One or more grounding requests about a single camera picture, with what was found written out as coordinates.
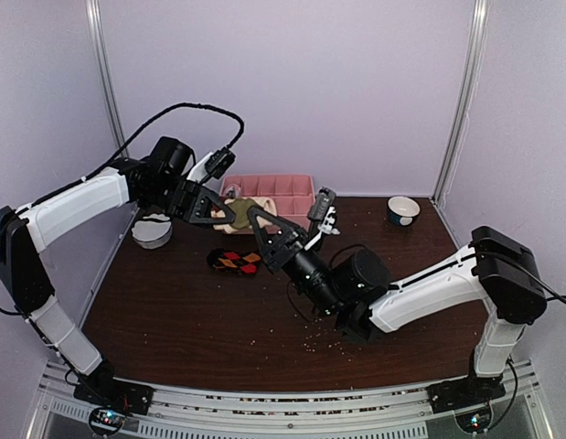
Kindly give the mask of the beige striped sock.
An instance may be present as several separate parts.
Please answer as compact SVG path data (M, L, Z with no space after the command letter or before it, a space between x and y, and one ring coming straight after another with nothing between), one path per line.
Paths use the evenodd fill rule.
M234 212L236 218L230 224L214 225L213 229L226 234L252 232L248 210L253 206L258 206L272 215L277 214L274 199L268 197L228 198L224 200L224 204Z

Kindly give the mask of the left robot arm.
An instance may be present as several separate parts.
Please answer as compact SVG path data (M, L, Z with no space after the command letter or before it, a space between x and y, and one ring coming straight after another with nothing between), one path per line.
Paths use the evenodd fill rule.
M234 212L206 184L224 175L234 153L225 146L187 168L191 156L187 145L162 137L147 157L114 159L52 197L0 209L0 280L13 299L12 316L29 321L102 406L121 399L121 385L112 364L62 309L40 254L83 223L131 203L198 227L231 224Z

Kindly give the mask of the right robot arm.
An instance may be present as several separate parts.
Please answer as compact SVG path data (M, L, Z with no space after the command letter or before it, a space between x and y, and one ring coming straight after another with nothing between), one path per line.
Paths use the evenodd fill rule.
M260 207L248 211L263 262L284 272L322 316L336 316L345 334L367 341L409 323L467 302L487 299L493 309L470 356L467 377L457 381L459 396L475 404L498 387L510 354L527 326L552 301L566 305L539 277L532 251L487 226L452 256L393 282L380 257L362 244L341 263L324 262L320 241L336 233L332 212L318 214L310 230Z

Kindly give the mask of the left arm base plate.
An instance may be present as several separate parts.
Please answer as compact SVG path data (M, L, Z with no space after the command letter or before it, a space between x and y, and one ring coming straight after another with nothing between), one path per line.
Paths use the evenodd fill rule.
M154 390L147 385L114 380L107 396L85 384L78 384L73 396L94 405L88 415L88 426L95 434L109 437L119 433L130 417L148 414Z

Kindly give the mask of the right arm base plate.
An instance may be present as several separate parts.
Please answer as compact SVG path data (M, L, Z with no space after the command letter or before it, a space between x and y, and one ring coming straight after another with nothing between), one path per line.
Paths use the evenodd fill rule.
M502 377L466 376L430 385L426 391L434 414L453 412L457 427L466 434L483 434L494 423L492 400L502 398L506 390Z

